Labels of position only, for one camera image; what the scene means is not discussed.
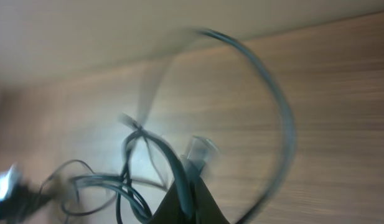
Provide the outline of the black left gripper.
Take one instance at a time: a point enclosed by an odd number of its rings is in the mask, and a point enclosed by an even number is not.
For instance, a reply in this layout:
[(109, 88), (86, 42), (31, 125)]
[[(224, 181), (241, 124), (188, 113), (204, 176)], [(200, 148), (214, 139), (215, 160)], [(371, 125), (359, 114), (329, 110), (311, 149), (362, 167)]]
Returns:
[(22, 223), (52, 200), (51, 193), (42, 193), (18, 184), (9, 198), (0, 202), (0, 222)]

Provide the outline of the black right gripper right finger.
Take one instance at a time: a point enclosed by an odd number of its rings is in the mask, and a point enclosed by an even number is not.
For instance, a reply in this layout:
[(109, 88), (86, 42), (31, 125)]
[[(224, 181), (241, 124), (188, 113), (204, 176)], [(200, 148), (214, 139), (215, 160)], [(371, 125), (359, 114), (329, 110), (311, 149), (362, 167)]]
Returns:
[(201, 177), (193, 181), (195, 217), (198, 224), (229, 224)]

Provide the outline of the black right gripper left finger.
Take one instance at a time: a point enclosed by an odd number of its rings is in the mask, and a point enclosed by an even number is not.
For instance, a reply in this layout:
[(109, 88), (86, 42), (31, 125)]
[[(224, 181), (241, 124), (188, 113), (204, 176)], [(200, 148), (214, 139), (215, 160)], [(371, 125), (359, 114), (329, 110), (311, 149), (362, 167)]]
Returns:
[(176, 185), (172, 184), (148, 224), (185, 224), (186, 217), (180, 208)]

